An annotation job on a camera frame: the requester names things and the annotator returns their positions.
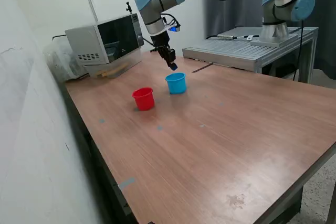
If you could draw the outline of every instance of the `red cup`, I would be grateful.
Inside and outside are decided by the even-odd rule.
[[[154,107],[153,89],[149,87],[135,90],[132,94],[139,110],[150,110]]]

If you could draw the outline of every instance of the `gray curtain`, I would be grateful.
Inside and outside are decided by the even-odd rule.
[[[261,0],[206,0],[206,32],[216,35],[238,26],[261,26]],[[305,27],[319,27],[315,69],[336,79],[336,0],[316,0]],[[288,26],[300,27],[298,23]]]

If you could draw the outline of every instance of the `metal rod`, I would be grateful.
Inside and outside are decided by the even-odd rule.
[[[98,22],[98,17],[97,17],[97,14],[96,14],[95,7],[93,6],[92,0],[89,0],[89,5],[90,5],[90,8],[91,8],[92,14],[95,18],[95,21]]]
[[[336,224],[336,185],[331,199],[327,224]]]

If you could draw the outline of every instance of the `blue cup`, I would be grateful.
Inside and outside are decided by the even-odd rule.
[[[166,78],[170,94],[182,94],[187,89],[185,73],[172,73]]]

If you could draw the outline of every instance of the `robotic arm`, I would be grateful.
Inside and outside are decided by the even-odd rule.
[[[169,46],[169,35],[165,30],[161,13],[185,0],[135,0],[153,44],[167,65],[176,70],[175,50]],[[264,8],[263,31],[260,40],[272,41],[288,36],[286,20],[304,20],[313,11],[315,0],[262,0]]]

